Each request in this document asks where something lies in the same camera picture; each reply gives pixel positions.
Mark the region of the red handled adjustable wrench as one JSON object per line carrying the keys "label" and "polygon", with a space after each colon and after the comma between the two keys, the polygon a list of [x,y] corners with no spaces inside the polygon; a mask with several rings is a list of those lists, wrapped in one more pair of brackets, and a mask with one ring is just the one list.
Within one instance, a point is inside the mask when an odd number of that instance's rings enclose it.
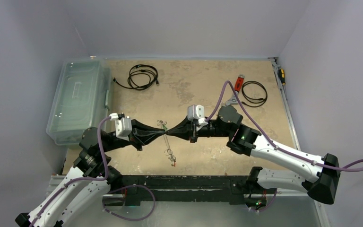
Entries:
{"label": "red handled adjustable wrench", "polygon": [[225,105],[236,105],[238,104],[237,97],[242,88],[245,76],[240,74],[234,85],[234,94],[226,101]]}

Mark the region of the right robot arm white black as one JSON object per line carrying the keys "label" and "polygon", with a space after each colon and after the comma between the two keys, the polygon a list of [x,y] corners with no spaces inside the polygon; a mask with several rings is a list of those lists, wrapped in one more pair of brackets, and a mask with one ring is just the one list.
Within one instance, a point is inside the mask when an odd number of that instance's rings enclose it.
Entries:
{"label": "right robot arm white black", "polygon": [[227,137],[227,147],[239,154],[253,156],[286,168],[285,171],[261,169],[246,180],[251,192],[265,188],[301,191],[318,202],[334,204],[340,179],[338,158],[327,153],[312,155],[268,139],[264,133],[242,123],[243,116],[232,106],[222,106],[216,119],[190,116],[166,134],[194,143],[199,137]]}

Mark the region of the yellow black screwdriver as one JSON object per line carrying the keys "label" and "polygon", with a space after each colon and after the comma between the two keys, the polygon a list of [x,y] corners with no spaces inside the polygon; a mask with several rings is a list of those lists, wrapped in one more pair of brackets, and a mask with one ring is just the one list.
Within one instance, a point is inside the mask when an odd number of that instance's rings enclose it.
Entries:
{"label": "yellow black screwdriver", "polygon": [[284,70],[283,69],[279,69],[277,71],[277,75],[279,77],[279,80],[280,80],[281,84],[284,86],[285,85],[285,73],[284,73]]}

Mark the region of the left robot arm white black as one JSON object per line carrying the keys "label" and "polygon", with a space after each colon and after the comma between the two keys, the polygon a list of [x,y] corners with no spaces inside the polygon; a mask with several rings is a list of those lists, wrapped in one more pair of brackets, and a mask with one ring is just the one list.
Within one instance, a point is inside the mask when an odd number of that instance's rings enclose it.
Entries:
{"label": "left robot arm white black", "polygon": [[96,128],[83,133],[82,148],[73,167],[44,201],[29,213],[20,213],[15,222],[19,227],[64,227],[93,202],[108,193],[119,193],[121,201],[138,188],[126,183],[124,175],[109,165],[105,153],[126,146],[141,151],[144,145],[165,135],[162,128],[141,124],[123,114],[113,113],[102,119]]}

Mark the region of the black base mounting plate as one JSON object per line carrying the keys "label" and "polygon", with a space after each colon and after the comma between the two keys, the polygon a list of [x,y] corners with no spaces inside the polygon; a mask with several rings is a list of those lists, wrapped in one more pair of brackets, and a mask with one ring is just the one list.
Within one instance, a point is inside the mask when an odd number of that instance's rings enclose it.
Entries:
{"label": "black base mounting plate", "polygon": [[246,175],[124,175],[106,198],[117,198],[127,206],[143,201],[227,202],[230,205],[265,205],[259,198],[275,189],[261,187]]}

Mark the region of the clear plastic storage bin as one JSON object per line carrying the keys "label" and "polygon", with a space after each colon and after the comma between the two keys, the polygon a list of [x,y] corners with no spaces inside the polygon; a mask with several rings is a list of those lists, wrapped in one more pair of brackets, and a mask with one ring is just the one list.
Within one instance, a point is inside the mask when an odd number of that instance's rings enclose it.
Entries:
{"label": "clear plastic storage bin", "polygon": [[112,107],[112,75],[103,59],[63,63],[46,133],[58,146],[76,146]]}

